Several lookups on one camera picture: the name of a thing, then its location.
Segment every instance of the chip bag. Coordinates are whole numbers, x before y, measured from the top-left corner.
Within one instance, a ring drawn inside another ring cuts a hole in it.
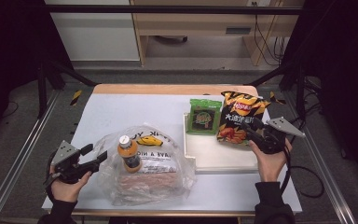
[[[233,144],[248,145],[246,131],[242,129],[244,121],[253,127],[254,117],[263,118],[270,102],[256,96],[236,91],[223,91],[225,97],[221,112],[217,140]]]

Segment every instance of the white cabinet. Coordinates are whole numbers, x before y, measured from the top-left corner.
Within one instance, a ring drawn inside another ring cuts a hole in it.
[[[128,0],[45,0],[48,5],[128,5]],[[130,13],[51,13],[71,61],[139,61]]]
[[[131,0],[136,6],[222,6],[246,7],[251,0]],[[304,0],[262,0],[268,7],[302,7]],[[219,35],[243,36],[246,49],[253,65],[259,65],[267,49],[265,39],[272,36],[291,35],[297,15],[258,15],[255,29],[255,15],[227,14],[141,14],[134,13],[141,63],[145,63],[148,37],[151,35]]]

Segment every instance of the black curtain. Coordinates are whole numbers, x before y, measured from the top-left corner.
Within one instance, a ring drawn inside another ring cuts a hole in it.
[[[37,68],[46,59],[73,69],[64,45],[48,12],[33,12],[28,4],[43,0],[0,0],[0,119],[9,93],[37,79]],[[47,67],[49,78],[63,82],[60,71]]]
[[[322,7],[325,15],[299,18],[283,59],[296,66],[282,85],[296,83],[299,66],[321,80],[323,111],[343,151],[358,163],[358,0],[309,0],[306,7]]]

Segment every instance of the white tabletop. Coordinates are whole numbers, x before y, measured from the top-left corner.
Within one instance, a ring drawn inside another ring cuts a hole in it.
[[[223,101],[222,95],[166,95],[166,94],[105,94],[93,93],[84,109],[81,121],[71,144],[82,148],[96,144],[110,133],[131,126],[151,124],[184,148],[183,115],[190,111],[189,99],[204,98]],[[80,163],[95,155],[89,153]],[[258,174],[207,174],[197,175],[197,182],[187,198],[161,203],[135,206],[113,206],[97,183],[98,173],[81,190],[74,214],[94,216],[247,216],[259,203],[255,183]],[[284,178],[284,169],[280,180]],[[293,182],[283,194],[295,213],[301,212]],[[42,208],[50,210],[51,201],[46,198]]]

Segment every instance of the aluminum rail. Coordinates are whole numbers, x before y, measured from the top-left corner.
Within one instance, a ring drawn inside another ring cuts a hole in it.
[[[36,144],[37,139],[39,138],[48,121],[48,118],[50,117],[51,111],[57,102],[59,94],[59,91],[53,91],[48,101],[48,110],[42,118],[36,121],[33,129],[31,130],[31,133],[28,135],[27,140],[22,146],[17,159],[14,161],[9,172],[7,173],[7,176],[0,187],[0,212],[5,205],[10,192],[13,190],[14,185],[19,179],[22,168],[27,162],[32,150],[34,149],[34,145]]]
[[[161,14],[247,14],[314,15],[321,9],[302,7],[212,7],[212,6],[122,6],[122,5],[40,5],[23,6],[31,10],[58,13],[161,13]]]
[[[292,94],[287,91],[283,92],[284,98],[287,99],[289,107],[291,108],[293,114],[296,116],[295,110],[295,99]],[[347,202],[344,199],[344,196],[339,189],[336,180],[330,172],[330,169],[327,167],[326,162],[324,161],[320,149],[316,146],[315,141],[313,140],[309,129],[307,126],[304,127],[304,133],[307,138],[305,138],[307,149],[310,153],[310,157],[317,169],[319,175],[321,176],[322,181],[324,182],[324,187],[326,193],[328,194],[330,201],[337,213],[337,217],[342,224],[355,224],[356,221],[351,212],[351,209],[348,207]]]

